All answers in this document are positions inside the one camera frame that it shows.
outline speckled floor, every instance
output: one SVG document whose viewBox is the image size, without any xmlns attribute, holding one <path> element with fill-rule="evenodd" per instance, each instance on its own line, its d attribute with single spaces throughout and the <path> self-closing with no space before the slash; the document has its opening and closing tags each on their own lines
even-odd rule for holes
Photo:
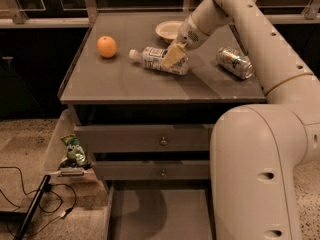
<svg viewBox="0 0 320 240">
<path fill-rule="evenodd" d="M 44 153 L 57 123 L 50 120 L 15 120 L 0 122 L 0 165 L 17 166 L 21 169 L 27 192 L 38 188 L 42 180 Z M 300 211 L 301 227 L 304 240 L 320 239 L 320 159 L 295 169 L 297 203 Z M 57 219 L 65 209 L 72 206 L 73 193 L 64 186 L 57 186 L 54 191 L 61 195 L 62 206 L 53 214 L 46 214 L 37 209 L 26 235 L 41 232 L 28 239 L 104 239 L 107 194 L 100 182 L 73 183 L 77 194 L 74 210 L 65 218 Z M 27 207 L 30 197 L 21 189 L 19 173 L 15 169 L 0 169 L 0 189 L 16 205 Z M 47 210 L 58 207 L 54 194 L 45 194 L 42 206 Z M 14 210 L 3 196 L 0 196 L 0 209 Z M 9 224 L 14 232 L 15 224 Z M 0 222 L 0 239 L 13 239 L 5 222 Z"/>
</svg>

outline orange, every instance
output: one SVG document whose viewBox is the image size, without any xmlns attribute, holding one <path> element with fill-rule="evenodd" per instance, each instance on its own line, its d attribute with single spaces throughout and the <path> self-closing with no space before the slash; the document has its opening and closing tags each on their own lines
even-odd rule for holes
<svg viewBox="0 0 320 240">
<path fill-rule="evenodd" d="M 112 37 L 102 36 L 98 39 L 97 49 L 102 57 L 112 58 L 117 52 L 117 44 Z"/>
</svg>

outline bowl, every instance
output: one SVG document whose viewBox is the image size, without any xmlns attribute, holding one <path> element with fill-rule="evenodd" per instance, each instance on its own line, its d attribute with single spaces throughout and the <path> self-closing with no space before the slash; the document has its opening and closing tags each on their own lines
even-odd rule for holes
<svg viewBox="0 0 320 240">
<path fill-rule="evenodd" d="M 160 23 L 156 27 L 156 33 L 158 36 L 163 38 L 163 40 L 171 44 L 171 42 L 177 37 L 178 30 L 183 21 L 165 21 Z"/>
</svg>

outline aluminum can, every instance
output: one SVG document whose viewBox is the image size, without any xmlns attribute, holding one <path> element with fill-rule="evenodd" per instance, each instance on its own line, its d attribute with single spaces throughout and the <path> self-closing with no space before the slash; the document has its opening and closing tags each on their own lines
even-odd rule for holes
<svg viewBox="0 0 320 240">
<path fill-rule="evenodd" d="M 254 74 L 249 58 L 233 47 L 225 46 L 220 48 L 216 59 L 223 68 L 243 80 Z"/>
</svg>

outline gray countertop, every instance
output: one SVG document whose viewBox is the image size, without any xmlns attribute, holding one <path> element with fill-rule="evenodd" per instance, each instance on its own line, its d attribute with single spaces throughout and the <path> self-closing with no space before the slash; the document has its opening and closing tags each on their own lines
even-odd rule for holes
<svg viewBox="0 0 320 240">
<path fill-rule="evenodd" d="M 159 23 L 184 20 L 186 12 L 100 13 L 61 96 L 64 104 L 146 104 L 263 102 L 254 76 L 242 81 L 218 65 L 222 46 L 238 48 L 230 28 L 218 29 L 196 50 L 188 51 L 189 72 L 173 75 L 132 64 L 130 49 L 167 48 L 155 33 Z M 109 35 L 117 43 L 114 58 L 102 58 L 96 43 Z"/>
</svg>

